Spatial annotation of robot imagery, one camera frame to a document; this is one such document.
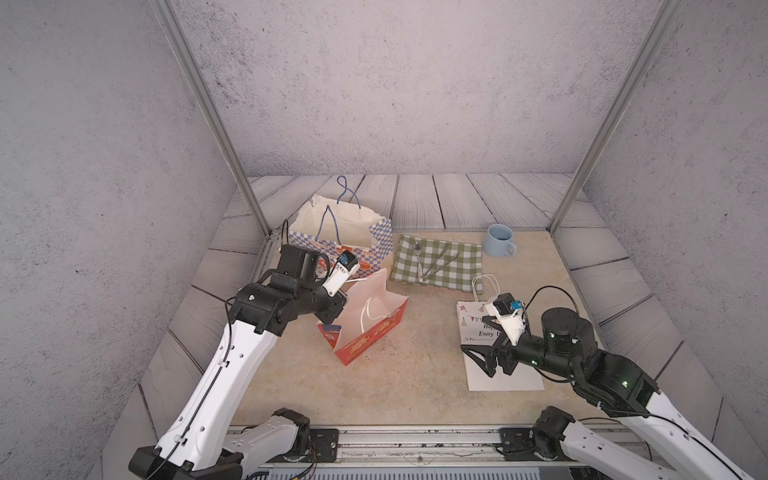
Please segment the red paper gift bag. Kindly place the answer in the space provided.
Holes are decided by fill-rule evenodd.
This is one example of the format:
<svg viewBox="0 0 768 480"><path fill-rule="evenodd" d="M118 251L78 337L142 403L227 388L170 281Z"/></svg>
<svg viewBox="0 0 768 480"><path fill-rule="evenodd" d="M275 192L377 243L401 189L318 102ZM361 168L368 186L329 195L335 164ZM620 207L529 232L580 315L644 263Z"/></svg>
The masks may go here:
<svg viewBox="0 0 768 480"><path fill-rule="evenodd" d="M330 324L317 323L334 355L347 366L400 324L409 297L387 289L389 273L381 269L356 281L347 303Z"/></svg>

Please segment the white Happy Every Day bag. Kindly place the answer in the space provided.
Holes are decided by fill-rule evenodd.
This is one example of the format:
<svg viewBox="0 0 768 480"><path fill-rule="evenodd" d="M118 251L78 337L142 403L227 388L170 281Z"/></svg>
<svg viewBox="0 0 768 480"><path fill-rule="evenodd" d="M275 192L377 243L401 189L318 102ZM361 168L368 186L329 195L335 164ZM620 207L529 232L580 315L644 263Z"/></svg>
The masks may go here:
<svg viewBox="0 0 768 480"><path fill-rule="evenodd" d="M471 392L540 391L542 377L521 366L512 348L530 331L524 304L503 294L491 274L471 281L471 301L457 303L460 347Z"/></svg>

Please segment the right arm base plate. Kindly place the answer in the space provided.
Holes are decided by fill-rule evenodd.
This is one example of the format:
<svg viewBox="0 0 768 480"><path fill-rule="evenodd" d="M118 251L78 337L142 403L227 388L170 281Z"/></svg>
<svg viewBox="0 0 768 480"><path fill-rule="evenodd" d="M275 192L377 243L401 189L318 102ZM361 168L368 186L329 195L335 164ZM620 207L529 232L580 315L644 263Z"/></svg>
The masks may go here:
<svg viewBox="0 0 768 480"><path fill-rule="evenodd" d="M496 451L505 461L532 461L535 459L535 441L530 428L500 428Z"/></svg>

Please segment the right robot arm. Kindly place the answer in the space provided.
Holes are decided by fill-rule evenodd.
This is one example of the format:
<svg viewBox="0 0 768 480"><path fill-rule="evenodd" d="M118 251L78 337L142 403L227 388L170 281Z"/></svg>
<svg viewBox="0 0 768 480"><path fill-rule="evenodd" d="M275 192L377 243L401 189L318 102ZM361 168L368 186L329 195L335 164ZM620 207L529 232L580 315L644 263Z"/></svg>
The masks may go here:
<svg viewBox="0 0 768 480"><path fill-rule="evenodd" d="M543 333L531 334L520 302L487 307L491 345L462 352L489 377L520 365L561 377L587 403L632 430L667 462L661 467L601 437L567 412L550 406L531 429L534 454L566 457L612 479L747 479L749 473L722 453L674 406L656 381L632 360L599 348L592 324L569 308L541 316Z"/></svg>

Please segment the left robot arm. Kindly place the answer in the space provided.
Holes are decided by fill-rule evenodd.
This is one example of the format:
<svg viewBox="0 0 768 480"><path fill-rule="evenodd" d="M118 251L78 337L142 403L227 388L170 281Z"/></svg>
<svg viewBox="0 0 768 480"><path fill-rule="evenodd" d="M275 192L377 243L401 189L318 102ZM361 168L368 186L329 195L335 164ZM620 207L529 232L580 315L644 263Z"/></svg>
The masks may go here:
<svg viewBox="0 0 768 480"><path fill-rule="evenodd" d="M332 323L347 302L342 286L359 268L349 250L330 261L319 251L283 245L278 265L234 296L217 352L189 401L156 445L136 450L130 472L141 479L247 479L278 456L302 457L310 421L293 410L279 409L241 434L228 429L287 325L305 314Z"/></svg>

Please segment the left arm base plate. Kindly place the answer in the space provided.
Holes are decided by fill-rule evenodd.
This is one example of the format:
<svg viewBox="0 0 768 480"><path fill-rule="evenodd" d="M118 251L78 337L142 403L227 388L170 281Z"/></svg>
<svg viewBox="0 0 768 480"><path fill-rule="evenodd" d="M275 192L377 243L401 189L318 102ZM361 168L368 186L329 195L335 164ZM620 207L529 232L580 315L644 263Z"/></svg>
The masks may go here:
<svg viewBox="0 0 768 480"><path fill-rule="evenodd" d="M309 430L308 444L300 458L303 463L314 461L320 464L335 463L338 456L340 431L336 428L316 428Z"/></svg>

